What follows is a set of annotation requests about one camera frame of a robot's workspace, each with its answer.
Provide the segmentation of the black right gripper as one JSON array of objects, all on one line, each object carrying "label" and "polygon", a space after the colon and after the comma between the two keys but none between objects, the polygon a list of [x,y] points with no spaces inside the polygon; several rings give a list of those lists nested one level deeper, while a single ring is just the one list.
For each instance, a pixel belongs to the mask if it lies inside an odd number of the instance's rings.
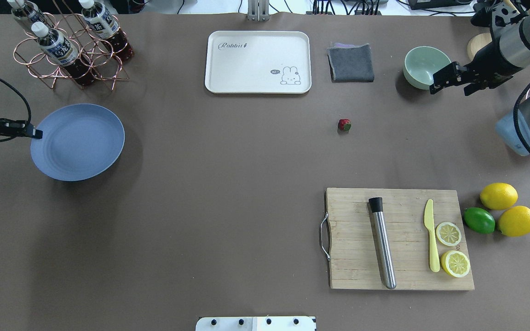
[{"label": "black right gripper", "polygon": [[477,52],[471,63],[462,66],[451,62],[433,74],[433,84],[429,86],[431,95],[450,86],[461,86],[465,96],[484,89],[495,89],[513,77],[515,65],[503,55],[499,44],[487,44]]}]

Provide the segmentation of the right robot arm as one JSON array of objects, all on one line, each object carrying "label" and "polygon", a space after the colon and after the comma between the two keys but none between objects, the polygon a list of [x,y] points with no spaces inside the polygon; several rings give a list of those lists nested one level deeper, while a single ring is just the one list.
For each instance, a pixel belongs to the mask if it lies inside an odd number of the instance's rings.
[{"label": "right robot arm", "polygon": [[[471,23],[488,27],[491,42],[477,51],[470,63],[452,62],[433,74],[431,94],[449,86],[463,86],[465,96],[494,89],[530,65],[530,11],[502,0],[480,0]],[[513,109],[495,130],[505,144],[522,156],[530,155],[530,97],[524,88]]]}]

